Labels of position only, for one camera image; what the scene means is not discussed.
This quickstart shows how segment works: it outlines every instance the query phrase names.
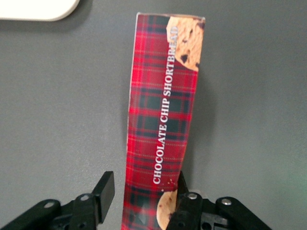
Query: cookie box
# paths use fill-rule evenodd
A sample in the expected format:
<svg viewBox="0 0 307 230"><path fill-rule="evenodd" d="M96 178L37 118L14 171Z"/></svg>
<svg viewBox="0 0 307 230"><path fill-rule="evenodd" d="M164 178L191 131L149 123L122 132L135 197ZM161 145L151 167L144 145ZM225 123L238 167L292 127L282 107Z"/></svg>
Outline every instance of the cookie box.
<svg viewBox="0 0 307 230"><path fill-rule="evenodd" d="M192 118L205 19L137 15L122 230L165 230Z"/></svg>

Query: tartan pattern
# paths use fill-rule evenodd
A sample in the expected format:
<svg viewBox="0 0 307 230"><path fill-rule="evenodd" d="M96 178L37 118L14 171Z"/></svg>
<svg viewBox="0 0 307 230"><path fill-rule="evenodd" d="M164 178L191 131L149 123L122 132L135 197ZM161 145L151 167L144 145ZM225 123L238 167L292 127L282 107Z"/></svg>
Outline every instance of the tartan pattern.
<svg viewBox="0 0 307 230"><path fill-rule="evenodd" d="M127 166L121 230L160 230L156 208L174 191L186 150L198 72L174 63L160 184L153 183L167 52L169 17L139 14L130 82Z"/></svg>

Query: gray table surface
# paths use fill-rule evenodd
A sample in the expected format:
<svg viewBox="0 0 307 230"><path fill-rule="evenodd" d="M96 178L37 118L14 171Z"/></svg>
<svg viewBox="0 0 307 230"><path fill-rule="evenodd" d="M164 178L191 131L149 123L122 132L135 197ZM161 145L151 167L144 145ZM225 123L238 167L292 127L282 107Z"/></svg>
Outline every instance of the gray table surface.
<svg viewBox="0 0 307 230"><path fill-rule="evenodd" d="M307 226L307 1L82 0L62 21L0 22L0 226L113 170L120 229L137 12L205 16L183 166L275 230Z"/></svg>

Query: cookie image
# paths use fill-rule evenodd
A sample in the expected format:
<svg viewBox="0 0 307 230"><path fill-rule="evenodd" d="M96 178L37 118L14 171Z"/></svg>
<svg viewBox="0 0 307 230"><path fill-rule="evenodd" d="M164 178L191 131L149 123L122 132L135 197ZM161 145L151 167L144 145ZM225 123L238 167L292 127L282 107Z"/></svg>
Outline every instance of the cookie image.
<svg viewBox="0 0 307 230"><path fill-rule="evenodd" d="M161 196L157 207L157 221L162 230L166 230L169 220L176 209L177 190L165 192Z"/></svg>
<svg viewBox="0 0 307 230"><path fill-rule="evenodd" d="M178 28L175 59L188 69L198 71L205 19L170 17L166 31L170 40L171 29Z"/></svg>

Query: white object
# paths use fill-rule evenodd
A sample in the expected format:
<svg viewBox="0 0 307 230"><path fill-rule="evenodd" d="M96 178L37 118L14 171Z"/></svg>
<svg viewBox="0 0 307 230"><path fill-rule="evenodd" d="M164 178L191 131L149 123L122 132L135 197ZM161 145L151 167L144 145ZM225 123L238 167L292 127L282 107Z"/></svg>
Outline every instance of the white object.
<svg viewBox="0 0 307 230"><path fill-rule="evenodd" d="M56 21L71 14L80 0L0 0L0 19Z"/></svg>

